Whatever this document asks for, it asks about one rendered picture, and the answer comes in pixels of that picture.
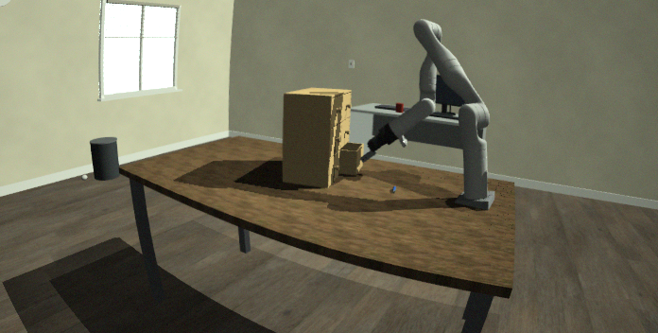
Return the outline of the tan wooden chest of drawers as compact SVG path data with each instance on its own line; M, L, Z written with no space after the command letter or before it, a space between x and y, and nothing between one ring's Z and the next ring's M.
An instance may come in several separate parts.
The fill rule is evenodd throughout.
M348 91L348 92L347 92ZM342 93L345 92L345 93ZM311 88L284 93L283 182L328 188L332 97L352 90ZM292 95L308 94L308 95ZM339 94L339 95L337 95Z

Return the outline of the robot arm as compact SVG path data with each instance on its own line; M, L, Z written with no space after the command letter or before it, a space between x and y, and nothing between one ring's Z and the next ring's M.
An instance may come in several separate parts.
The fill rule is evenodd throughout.
M487 143L477 135L477 130L486 128L490 123L488 109L456 57L441 44L441 27L427 20L418 20L414 24L413 31L427 52L420 70L420 101L399 115L399 119L409 131L434 113L438 70L445 84L466 103L459 108L464 198L470 200L488 198Z

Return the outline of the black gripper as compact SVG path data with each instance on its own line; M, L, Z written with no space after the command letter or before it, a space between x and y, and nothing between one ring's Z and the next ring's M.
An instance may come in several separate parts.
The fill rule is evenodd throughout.
M391 120L391 122L388 122L387 125L379 129L379 134L375 137L372 138L371 142L368 142L368 148L370 151L363 155L360 160L364 163L367 160L369 160L371 157L373 157L376 154L376 151L380 149L383 145L388 144L390 145L397 139L399 139L402 147L407 146L407 142L404 141L404 137L402 137L408 130L404 127L402 122L399 119L399 116Z

